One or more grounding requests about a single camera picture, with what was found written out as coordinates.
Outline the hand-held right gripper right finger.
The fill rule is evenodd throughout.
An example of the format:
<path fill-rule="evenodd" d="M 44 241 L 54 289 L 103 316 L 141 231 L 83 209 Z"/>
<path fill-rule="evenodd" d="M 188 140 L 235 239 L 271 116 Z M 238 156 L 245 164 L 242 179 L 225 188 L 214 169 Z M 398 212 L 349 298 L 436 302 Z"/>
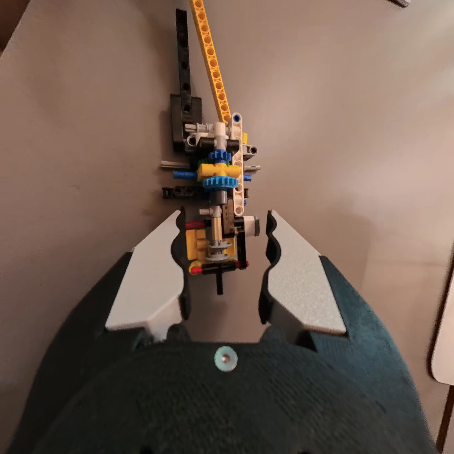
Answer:
<path fill-rule="evenodd" d="M 347 329 L 320 253 L 275 210 L 267 214 L 266 269 L 259 317 L 288 342 L 304 332 L 343 336 Z"/>

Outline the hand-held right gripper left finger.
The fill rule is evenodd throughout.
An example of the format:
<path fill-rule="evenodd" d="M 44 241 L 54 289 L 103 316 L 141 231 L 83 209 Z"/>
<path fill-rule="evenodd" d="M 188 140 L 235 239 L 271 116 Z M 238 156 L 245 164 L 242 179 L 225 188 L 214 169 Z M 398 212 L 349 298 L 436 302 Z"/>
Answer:
<path fill-rule="evenodd" d="M 153 341 L 165 341 L 169 328 L 187 318 L 188 277 L 181 262 L 184 242 L 182 207 L 133 248 L 105 322 L 107 331 L 140 328 Z"/>

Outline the lego technic model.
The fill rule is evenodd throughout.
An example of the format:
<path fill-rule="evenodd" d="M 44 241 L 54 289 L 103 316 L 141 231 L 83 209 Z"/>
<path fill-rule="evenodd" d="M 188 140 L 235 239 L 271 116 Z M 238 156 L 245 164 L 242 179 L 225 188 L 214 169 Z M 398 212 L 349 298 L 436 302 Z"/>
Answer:
<path fill-rule="evenodd" d="M 173 151 L 184 153 L 187 162 L 161 162 L 175 179 L 192 185 L 162 189 L 164 199 L 203 201 L 201 220 L 186 223 L 186 251 L 190 275 L 213 275 L 217 294 L 223 294 L 223 275 L 249 266 L 246 238 L 260 235 L 258 216 L 245 215 L 252 173 L 260 166 L 245 162 L 257 153 L 248 144 L 240 113 L 231 114 L 218 64 L 205 5 L 189 1 L 201 53 L 207 69 L 217 122 L 202 122 L 202 101 L 191 90 L 188 13 L 175 10 L 179 64 L 179 94 L 170 95 Z"/>

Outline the zebra striped sticker sheet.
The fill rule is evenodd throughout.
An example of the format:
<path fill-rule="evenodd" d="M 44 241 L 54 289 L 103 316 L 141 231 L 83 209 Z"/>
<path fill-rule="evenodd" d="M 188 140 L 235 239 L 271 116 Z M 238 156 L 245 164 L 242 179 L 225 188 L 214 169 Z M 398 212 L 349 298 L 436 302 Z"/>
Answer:
<path fill-rule="evenodd" d="M 440 308 L 434 326 L 430 371 L 442 384 L 454 385 L 454 248 L 448 261 Z"/>

